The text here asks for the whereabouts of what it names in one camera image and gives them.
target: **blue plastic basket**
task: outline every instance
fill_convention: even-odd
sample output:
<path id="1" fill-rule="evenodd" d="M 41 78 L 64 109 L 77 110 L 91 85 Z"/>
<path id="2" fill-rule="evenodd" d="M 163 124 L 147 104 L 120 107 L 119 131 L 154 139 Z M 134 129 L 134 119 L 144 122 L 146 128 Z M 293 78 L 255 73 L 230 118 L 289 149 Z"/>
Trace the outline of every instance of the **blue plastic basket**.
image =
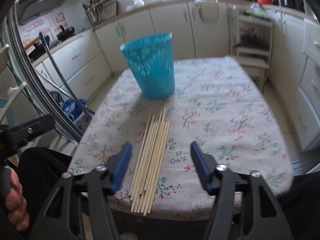
<path id="1" fill-rule="evenodd" d="M 171 37 L 162 33 L 120 46 L 146 98 L 166 98 L 175 89 Z"/>

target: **white tablecloth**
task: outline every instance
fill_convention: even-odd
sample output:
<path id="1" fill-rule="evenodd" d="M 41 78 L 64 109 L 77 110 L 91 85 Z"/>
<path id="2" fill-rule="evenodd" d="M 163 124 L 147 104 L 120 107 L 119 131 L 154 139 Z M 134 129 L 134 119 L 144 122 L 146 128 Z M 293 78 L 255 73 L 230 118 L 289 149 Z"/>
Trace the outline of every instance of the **white tablecloth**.
<path id="1" fill-rule="evenodd" d="M 145 99 L 131 70 L 125 70 L 92 119 L 68 170 L 87 173 L 131 142 L 123 186 L 109 199 L 112 208 L 130 212 L 128 190 L 148 115 L 166 107 L 171 126 L 149 217 L 209 218 L 214 197 L 201 188 L 193 166 L 194 140 L 235 172 L 260 171 L 276 195 L 287 191 L 293 172 L 286 145 L 268 104 L 242 67 L 224 57 L 177 61 L 174 68 L 175 93 L 159 101 Z M 235 212 L 240 206 L 237 193 Z"/>

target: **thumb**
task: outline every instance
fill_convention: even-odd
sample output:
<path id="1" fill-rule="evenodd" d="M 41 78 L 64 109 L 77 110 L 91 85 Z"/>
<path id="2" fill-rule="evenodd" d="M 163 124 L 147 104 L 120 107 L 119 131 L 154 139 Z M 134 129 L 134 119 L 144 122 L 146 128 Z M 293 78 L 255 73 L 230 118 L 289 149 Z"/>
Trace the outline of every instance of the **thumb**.
<path id="1" fill-rule="evenodd" d="M 13 169 L 11 169 L 10 182 L 11 182 L 11 185 L 14 188 L 18 188 L 19 187 L 19 177 L 18 177 L 17 173 Z"/>

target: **metal screw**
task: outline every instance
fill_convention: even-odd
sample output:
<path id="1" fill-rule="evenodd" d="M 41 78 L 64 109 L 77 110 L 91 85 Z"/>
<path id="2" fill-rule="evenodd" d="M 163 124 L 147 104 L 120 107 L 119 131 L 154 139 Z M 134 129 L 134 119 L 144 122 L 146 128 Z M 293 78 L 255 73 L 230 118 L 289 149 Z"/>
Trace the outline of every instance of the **metal screw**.
<path id="1" fill-rule="evenodd" d="M 226 165 L 223 165 L 223 164 L 218 164 L 217 167 L 216 167 L 216 169 L 217 169 L 218 171 L 225 171 L 225 170 L 227 170 L 227 166 L 226 166 Z"/>
<path id="2" fill-rule="evenodd" d="M 107 169 L 107 167 L 105 165 L 99 165 L 96 167 L 97 171 L 105 171 Z"/>
<path id="3" fill-rule="evenodd" d="M 70 177 L 72 177 L 72 173 L 67 171 L 67 172 L 62 174 L 62 177 L 65 178 L 65 179 L 70 178 Z"/>
<path id="4" fill-rule="evenodd" d="M 255 178 L 259 178 L 261 177 L 261 173 L 258 171 L 252 171 L 251 172 L 251 176 L 255 177 Z"/>

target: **finger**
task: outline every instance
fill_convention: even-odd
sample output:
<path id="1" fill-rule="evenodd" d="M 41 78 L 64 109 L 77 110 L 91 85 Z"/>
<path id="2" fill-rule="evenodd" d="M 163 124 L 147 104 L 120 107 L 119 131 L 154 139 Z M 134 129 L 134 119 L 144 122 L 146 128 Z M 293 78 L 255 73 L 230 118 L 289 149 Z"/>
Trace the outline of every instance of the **finger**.
<path id="1" fill-rule="evenodd" d="M 18 177 L 17 173 L 13 169 L 11 169 L 10 182 L 11 182 L 11 185 L 13 187 L 18 188 L 18 186 L 19 186 L 19 177 Z"/>
<path id="2" fill-rule="evenodd" d="M 21 206 L 22 202 L 22 185 L 19 184 L 18 189 L 11 188 L 10 193 L 5 198 L 5 206 L 12 211 Z"/>
<path id="3" fill-rule="evenodd" d="M 17 225 L 23 220 L 23 216 L 26 212 L 27 201 L 25 198 L 22 198 L 21 206 L 8 214 L 8 219 L 11 224 Z"/>
<path id="4" fill-rule="evenodd" d="M 26 230 L 29 227 L 29 219 L 30 219 L 29 214 L 25 212 L 23 216 L 23 220 L 18 225 L 16 225 L 17 231 Z"/>

